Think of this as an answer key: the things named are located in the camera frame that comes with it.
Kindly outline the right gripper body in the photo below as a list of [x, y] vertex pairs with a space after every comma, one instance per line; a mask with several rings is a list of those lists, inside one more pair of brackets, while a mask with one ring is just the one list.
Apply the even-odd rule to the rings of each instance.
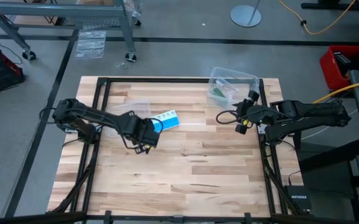
[[233, 105], [235, 109], [236, 122], [245, 126], [249, 122], [261, 124], [267, 116], [274, 116], [276, 111], [263, 105], [256, 105], [253, 100], [243, 100]]

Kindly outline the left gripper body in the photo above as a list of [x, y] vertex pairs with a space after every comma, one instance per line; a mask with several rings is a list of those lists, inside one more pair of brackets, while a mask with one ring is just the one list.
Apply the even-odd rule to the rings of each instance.
[[163, 123], [157, 118], [140, 118], [129, 111], [122, 114], [122, 135], [134, 145], [156, 147], [162, 132]]

